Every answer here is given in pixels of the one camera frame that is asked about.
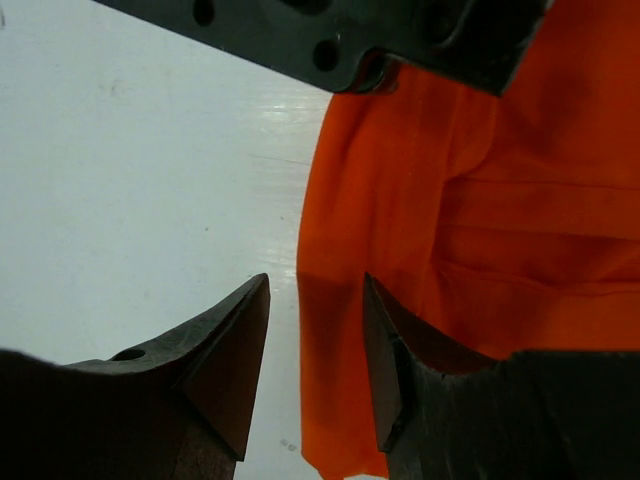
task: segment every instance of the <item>robotic claw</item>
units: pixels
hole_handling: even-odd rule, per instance
[[[334,92],[388,90],[405,61],[495,95],[551,4],[97,1]],[[393,480],[638,477],[640,354],[499,362],[413,316],[373,278],[363,300],[377,442]],[[268,310],[262,275],[108,361],[61,367],[0,351],[4,476],[233,478]]]

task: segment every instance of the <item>orange cloth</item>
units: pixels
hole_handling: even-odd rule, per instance
[[[407,68],[334,98],[298,255],[303,454],[384,475],[365,271],[485,354],[640,347],[640,2],[558,0],[507,93]]]

